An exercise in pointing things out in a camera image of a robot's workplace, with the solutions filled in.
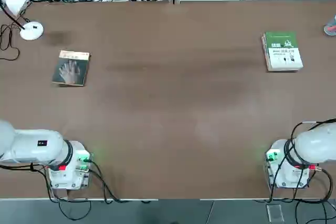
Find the gray floor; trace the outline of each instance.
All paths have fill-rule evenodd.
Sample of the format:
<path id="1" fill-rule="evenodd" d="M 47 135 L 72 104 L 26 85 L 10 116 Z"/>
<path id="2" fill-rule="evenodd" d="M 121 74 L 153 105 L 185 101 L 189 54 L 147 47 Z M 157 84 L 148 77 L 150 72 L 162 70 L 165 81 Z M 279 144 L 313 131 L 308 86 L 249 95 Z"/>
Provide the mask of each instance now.
<path id="1" fill-rule="evenodd" d="M 295 224 L 295 202 L 281 204 L 285 223 Z M 122 223 L 122 224 L 206 224 L 212 201 L 200 200 L 159 200 L 150 204 L 139 201 L 127 204 L 105 205 L 93 202 L 90 214 L 76 223 Z M 64 211 L 77 218 L 87 211 L 88 203 L 65 203 Z M 336 215 L 329 205 L 326 205 L 328 216 Z M 324 216 L 321 205 L 302 204 L 298 208 L 299 223 L 305 224 L 312 218 Z M 48 201 L 0 201 L 1 223 L 34 223 L 34 224 L 68 224 L 73 221 L 66 219 L 58 209 L 57 204 Z M 209 224 L 223 223 L 269 223 L 266 204 L 251 200 L 215 201 L 208 220 Z M 311 224 L 324 223 L 315 221 Z"/>

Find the book cover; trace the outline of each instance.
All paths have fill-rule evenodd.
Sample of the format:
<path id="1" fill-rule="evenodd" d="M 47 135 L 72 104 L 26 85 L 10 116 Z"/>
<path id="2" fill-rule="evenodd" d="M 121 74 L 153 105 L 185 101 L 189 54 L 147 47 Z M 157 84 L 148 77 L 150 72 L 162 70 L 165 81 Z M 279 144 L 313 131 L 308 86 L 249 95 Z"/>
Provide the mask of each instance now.
<path id="1" fill-rule="evenodd" d="M 296 33 L 268 31 L 261 39 L 268 70 L 299 70 L 303 67 Z"/>
<path id="2" fill-rule="evenodd" d="M 61 50 L 53 75 L 53 83 L 84 86 L 90 54 Z"/>

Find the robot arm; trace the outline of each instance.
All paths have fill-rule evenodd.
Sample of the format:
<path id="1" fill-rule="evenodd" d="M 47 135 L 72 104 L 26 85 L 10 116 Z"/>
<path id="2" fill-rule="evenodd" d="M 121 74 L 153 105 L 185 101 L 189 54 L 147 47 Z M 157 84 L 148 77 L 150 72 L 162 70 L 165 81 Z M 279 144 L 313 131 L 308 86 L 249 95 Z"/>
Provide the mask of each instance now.
<path id="1" fill-rule="evenodd" d="M 311 164 L 336 160 L 336 123 L 300 133 L 295 139 L 295 148 L 300 157 Z M 300 162 L 294 150 L 290 153 Z"/>
<path id="2" fill-rule="evenodd" d="M 49 130 L 16 130 L 0 120 L 0 162 L 48 166 L 53 188 L 80 189 L 88 185 L 91 155 L 77 141 Z"/>
<path id="3" fill-rule="evenodd" d="M 61 164 L 68 156 L 68 145 L 56 131 L 15 130 L 0 121 L 0 162 Z"/>
<path id="4" fill-rule="evenodd" d="M 336 123 L 302 132 L 293 142 L 295 148 L 290 140 L 277 140 L 266 153 L 270 185 L 275 182 L 277 187 L 304 188 L 309 181 L 309 166 L 336 160 Z"/>

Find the table surface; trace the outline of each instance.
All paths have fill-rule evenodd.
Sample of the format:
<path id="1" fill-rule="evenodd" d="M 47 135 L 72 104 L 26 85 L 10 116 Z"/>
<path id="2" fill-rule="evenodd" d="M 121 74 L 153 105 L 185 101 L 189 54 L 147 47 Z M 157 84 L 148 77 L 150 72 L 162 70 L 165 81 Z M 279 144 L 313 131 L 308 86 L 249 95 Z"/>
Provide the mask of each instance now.
<path id="1" fill-rule="evenodd" d="M 33 4 L 26 17 L 45 33 L 16 34 L 20 58 L 0 62 L 0 115 L 84 143 L 120 198 L 267 198 L 264 152 L 298 122 L 335 116 L 334 38 L 322 29 L 335 4 Z M 301 71 L 266 71 L 260 38 L 272 30 L 297 32 Z M 85 87 L 51 83 L 61 49 L 91 53 Z M 0 178 L 2 198 L 47 197 L 37 174 Z M 323 179 L 299 197 L 323 197 Z M 101 198 L 101 184 L 76 194 Z"/>

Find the lamp base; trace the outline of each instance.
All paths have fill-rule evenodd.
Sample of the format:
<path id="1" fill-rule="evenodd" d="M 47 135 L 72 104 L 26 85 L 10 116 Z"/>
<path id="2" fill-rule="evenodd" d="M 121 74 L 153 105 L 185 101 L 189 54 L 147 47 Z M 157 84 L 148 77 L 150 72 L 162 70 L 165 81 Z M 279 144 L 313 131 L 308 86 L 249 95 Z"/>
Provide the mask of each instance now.
<path id="1" fill-rule="evenodd" d="M 20 36 L 25 40 L 35 40 L 43 34 L 43 26 L 36 21 L 28 22 L 23 25 L 25 29 L 21 29 Z"/>

